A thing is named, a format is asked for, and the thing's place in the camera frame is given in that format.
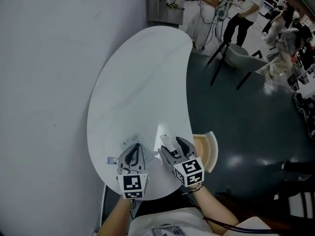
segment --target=white dress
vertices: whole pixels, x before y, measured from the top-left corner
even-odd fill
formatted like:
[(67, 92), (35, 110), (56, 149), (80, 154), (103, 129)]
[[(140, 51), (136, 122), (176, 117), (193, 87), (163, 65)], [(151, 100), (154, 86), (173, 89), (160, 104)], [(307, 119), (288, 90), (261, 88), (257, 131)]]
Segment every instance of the white dress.
[(186, 33), (195, 43), (196, 49), (199, 50), (207, 41), (211, 25), (214, 20), (216, 8), (203, 1), (198, 2), (200, 8), (190, 21)]
[(283, 29), (285, 25), (285, 20), (283, 17), (280, 17), (278, 20), (276, 20), (270, 27), (270, 30), (268, 31), (268, 34), (264, 37), (265, 42), (268, 44), (274, 44), (276, 42), (276, 39), (278, 37), (278, 34)]

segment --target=white table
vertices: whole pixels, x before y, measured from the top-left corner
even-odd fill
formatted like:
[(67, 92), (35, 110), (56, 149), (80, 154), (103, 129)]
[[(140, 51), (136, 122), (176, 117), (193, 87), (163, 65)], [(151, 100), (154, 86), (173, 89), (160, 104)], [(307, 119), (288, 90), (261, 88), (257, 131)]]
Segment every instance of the white table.
[[(260, 218), (258, 217), (251, 217), (242, 223), (236, 225), (237, 227), (240, 228), (246, 228), (246, 229), (261, 229), (261, 230), (270, 230), (271, 228), (263, 222)], [(246, 234), (246, 233), (240, 233), (240, 232), (235, 232), (228, 230), (223, 236), (261, 236), (262, 234)], [(269, 236), (278, 236), (278, 234), (268, 234)]]
[(180, 136), (193, 143), (186, 100), (186, 71), (191, 39), (181, 30), (157, 26), (126, 41), (103, 68), (90, 101), (88, 146), (94, 167), (105, 184), (121, 194), (116, 181), (122, 143), (138, 135), (152, 159), (146, 162), (149, 182), (143, 200), (165, 197), (180, 182), (157, 153), (159, 135)]

